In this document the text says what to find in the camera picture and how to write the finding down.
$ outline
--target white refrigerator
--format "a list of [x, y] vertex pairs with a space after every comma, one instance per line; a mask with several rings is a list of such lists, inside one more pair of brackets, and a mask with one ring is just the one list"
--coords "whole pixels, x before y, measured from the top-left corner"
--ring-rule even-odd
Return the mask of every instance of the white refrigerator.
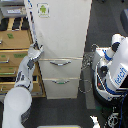
[[47, 99], [77, 98], [92, 0], [24, 0]]

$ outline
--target black cable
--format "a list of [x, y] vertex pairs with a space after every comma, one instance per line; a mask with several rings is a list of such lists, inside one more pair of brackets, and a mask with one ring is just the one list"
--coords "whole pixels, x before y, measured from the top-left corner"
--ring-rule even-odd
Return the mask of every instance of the black cable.
[[87, 90], [87, 91], [82, 91], [81, 88], [80, 88], [80, 86], [78, 87], [78, 89], [79, 89], [80, 92], [82, 92], [82, 93], [89, 93], [92, 90], [92, 83], [91, 83], [91, 81], [89, 81], [89, 80], [83, 80], [83, 79], [79, 79], [79, 80], [90, 83], [90, 85], [91, 85], [90, 86], [90, 89]]
[[98, 1], [100, 4], [104, 4], [107, 0], [96, 0]]

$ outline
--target wooden drawer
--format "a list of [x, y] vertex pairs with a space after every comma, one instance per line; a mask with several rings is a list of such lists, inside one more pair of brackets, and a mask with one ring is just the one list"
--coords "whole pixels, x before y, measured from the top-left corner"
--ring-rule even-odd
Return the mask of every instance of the wooden drawer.
[[[0, 77], [16, 77], [19, 67], [0, 67]], [[35, 65], [33, 76], [39, 75], [38, 65]]]
[[24, 50], [0, 50], [0, 66], [19, 66], [22, 59], [28, 54]]
[[[0, 94], [7, 93], [11, 88], [13, 88], [15, 82], [0, 82]], [[40, 86], [39, 76], [33, 81], [33, 90], [31, 92], [33, 96], [42, 95], [42, 88]]]
[[0, 32], [0, 49], [23, 49], [29, 48], [30, 39], [28, 31], [2, 31]]
[[40, 60], [39, 65], [43, 79], [74, 78], [80, 77], [82, 59]]
[[79, 79], [43, 80], [47, 99], [77, 98]]

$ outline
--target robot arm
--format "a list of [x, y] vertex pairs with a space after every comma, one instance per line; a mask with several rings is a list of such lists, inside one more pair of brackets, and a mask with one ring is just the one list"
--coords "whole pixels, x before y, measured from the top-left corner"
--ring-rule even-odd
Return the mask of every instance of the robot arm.
[[28, 56], [20, 63], [14, 88], [7, 93], [4, 100], [2, 128], [24, 128], [21, 123], [28, 118], [32, 102], [30, 92], [33, 89], [34, 62], [38, 61], [42, 52], [43, 47], [35, 50], [34, 45], [31, 45]]

